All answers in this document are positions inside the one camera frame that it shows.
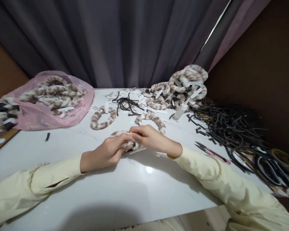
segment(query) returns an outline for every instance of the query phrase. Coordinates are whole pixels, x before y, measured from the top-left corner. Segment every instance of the pink-handled scissors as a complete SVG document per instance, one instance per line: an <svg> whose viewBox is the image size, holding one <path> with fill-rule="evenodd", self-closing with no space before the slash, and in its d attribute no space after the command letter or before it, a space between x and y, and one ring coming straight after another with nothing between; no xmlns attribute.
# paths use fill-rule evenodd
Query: pink-handled scissors
<svg viewBox="0 0 289 231"><path fill-rule="evenodd" d="M195 144L198 148L200 148L201 150L203 150L204 152L208 153L211 156L215 156L217 158L219 158L222 162L226 163L226 164L231 164L231 162L229 160L227 160L226 158L222 157L221 155L217 154L216 152L212 151L211 149L207 148L206 146L204 146L203 144L199 143L196 141Z"/></svg>

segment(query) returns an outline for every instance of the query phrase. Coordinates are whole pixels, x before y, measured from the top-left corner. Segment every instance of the person's left hand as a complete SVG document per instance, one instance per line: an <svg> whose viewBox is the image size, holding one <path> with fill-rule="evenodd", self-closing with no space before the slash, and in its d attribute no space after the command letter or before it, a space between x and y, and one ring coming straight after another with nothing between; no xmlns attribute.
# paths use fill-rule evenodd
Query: person's left hand
<svg viewBox="0 0 289 231"><path fill-rule="evenodd" d="M122 152L132 148L132 146L127 146L125 149L121 148L121 144L125 141L135 142L135 139L131 135L123 133L118 137L105 139L94 151L84 152L80 160L80 171L85 173L116 165L120 161Z"/></svg>

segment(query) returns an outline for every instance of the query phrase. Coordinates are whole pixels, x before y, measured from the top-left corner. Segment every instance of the brown wall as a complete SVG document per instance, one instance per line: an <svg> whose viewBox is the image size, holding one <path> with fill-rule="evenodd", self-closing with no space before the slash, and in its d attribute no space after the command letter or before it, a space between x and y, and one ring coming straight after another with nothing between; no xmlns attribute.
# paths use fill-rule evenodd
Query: brown wall
<svg viewBox="0 0 289 231"><path fill-rule="evenodd" d="M28 80L27 75L0 44L0 98Z"/></svg>
<svg viewBox="0 0 289 231"><path fill-rule="evenodd" d="M289 0L272 0L209 73L208 96L255 108L289 153Z"/></svg>

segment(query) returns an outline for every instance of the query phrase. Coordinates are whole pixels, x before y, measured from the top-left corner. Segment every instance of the black cord bundle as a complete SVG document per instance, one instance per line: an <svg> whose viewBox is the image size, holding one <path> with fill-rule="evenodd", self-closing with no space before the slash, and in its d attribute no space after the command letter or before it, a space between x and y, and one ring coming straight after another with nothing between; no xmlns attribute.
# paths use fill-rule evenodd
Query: black cord bundle
<svg viewBox="0 0 289 231"><path fill-rule="evenodd" d="M208 125L207 133L210 140L224 146L232 162L243 172L255 173L259 178L274 186L286 187L277 175L289 186L289 179L282 167L271 158L268 151L272 146L265 141L261 117L255 110L240 105L217 106L211 100L204 98L201 108L193 109L189 121L200 126L192 119L203 121ZM240 163L238 156L248 166Z"/></svg>
<svg viewBox="0 0 289 231"><path fill-rule="evenodd" d="M138 102L138 100L132 100L132 99L130 99L130 98L129 98L129 94L130 94L130 93L128 94L128 98L126 98L126 97L118 98L118 97L119 97L119 94L120 94L120 92L118 91L118 96L117 96L115 99L112 100L113 103L117 103L117 104L118 104L118 107L117 107L117 116L119 116L119 114L118 114L119 107L120 107L120 109L123 110L123 111L130 111L130 112L133 113L134 115L140 116L140 114L134 112L133 109L132 109L132 106L135 106L135 107L140 108L141 110L144 111L144 109L141 108L141 107L138 105L138 103L136 103L136 102Z"/></svg>

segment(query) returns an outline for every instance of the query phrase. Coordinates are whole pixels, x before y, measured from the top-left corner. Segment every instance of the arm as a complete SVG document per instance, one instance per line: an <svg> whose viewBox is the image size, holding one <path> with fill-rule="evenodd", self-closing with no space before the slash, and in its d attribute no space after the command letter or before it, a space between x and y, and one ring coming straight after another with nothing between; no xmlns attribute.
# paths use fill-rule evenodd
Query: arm
<svg viewBox="0 0 289 231"><path fill-rule="evenodd" d="M289 230L289 213L278 200L220 160L183 148L151 126L132 127L135 139L164 152L223 201L230 210L230 230Z"/></svg>
<svg viewBox="0 0 289 231"><path fill-rule="evenodd" d="M124 149L121 144L135 141L127 134L107 138L97 149L56 164L40 164L30 171L17 172L0 182L0 225L26 212L56 190L85 172L119 162Z"/></svg>

